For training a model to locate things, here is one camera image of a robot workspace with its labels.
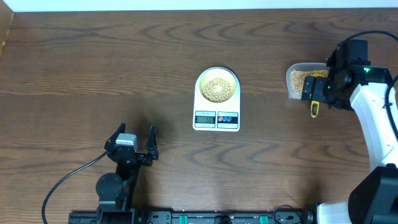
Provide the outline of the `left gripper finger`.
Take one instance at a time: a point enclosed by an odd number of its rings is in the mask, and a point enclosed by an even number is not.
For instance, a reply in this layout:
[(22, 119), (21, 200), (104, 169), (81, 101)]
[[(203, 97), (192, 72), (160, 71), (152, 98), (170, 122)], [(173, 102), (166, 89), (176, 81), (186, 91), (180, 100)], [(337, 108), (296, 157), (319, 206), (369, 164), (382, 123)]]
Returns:
[(146, 143), (146, 150), (149, 154), (158, 154), (157, 143), (155, 139), (156, 127), (152, 125), (150, 127), (149, 137)]
[(109, 139), (105, 142), (104, 147), (110, 148), (112, 144), (116, 143), (116, 140), (120, 134), (124, 134), (126, 130), (126, 124), (121, 123), (119, 128), (109, 137)]

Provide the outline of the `yellow measuring scoop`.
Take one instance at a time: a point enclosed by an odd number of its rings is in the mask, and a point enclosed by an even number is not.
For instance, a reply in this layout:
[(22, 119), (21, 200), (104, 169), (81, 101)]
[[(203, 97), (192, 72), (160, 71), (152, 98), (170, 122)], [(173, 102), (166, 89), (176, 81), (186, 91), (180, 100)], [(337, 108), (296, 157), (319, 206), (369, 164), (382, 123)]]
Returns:
[(311, 116), (316, 118), (320, 109), (320, 103), (325, 102), (324, 88), (326, 84), (326, 77), (314, 77), (312, 88), (312, 101), (311, 101)]

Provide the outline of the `yellow plastic bowl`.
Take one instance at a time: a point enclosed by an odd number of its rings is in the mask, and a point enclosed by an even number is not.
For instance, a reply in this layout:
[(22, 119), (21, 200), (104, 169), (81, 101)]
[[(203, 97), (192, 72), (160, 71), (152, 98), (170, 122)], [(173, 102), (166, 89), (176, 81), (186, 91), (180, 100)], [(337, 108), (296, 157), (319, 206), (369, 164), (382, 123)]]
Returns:
[(202, 72), (202, 74), (198, 77), (198, 90), (201, 95), (202, 95), (201, 90), (200, 90), (201, 87), (207, 81), (212, 80), (214, 78), (223, 78), (225, 80), (228, 80), (231, 84), (233, 84), (235, 90), (234, 90), (233, 96), (229, 100), (232, 100), (238, 94), (240, 84), (239, 84), (237, 76), (228, 68), (211, 67), (211, 68), (206, 69), (204, 72)]

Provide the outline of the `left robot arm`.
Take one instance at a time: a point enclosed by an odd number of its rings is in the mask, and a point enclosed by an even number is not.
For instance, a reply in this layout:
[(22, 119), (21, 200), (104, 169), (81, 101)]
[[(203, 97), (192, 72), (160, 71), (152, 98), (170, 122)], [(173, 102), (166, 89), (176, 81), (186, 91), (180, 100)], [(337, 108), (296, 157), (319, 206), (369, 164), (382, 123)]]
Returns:
[(152, 125), (146, 153), (137, 152), (137, 136), (127, 134), (124, 123), (105, 142), (107, 157), (116, 163), (116, 171), (102, 175), (96, 183), (99, 196), (96, 223), (147, 223), (146, 213), (133, 207), (132, 198), (141, 167), (149, 167), (159, 158), (155, 132)]

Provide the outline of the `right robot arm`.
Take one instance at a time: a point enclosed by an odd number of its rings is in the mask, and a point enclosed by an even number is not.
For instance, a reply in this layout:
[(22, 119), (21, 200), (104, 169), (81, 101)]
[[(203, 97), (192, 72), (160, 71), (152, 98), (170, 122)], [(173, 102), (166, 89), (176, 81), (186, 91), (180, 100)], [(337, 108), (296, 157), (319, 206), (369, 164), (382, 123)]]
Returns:
[(384, 67), (368, 60), (365, 40), (338, 44), (326, 63), (326, 77), (309, 76), (302, 101), (354, 111), (368, 148), (370, 173), (349, 199), (321, 203), (307, 215), (307, 223), (397, 223), (397, 103), (395, 79)]

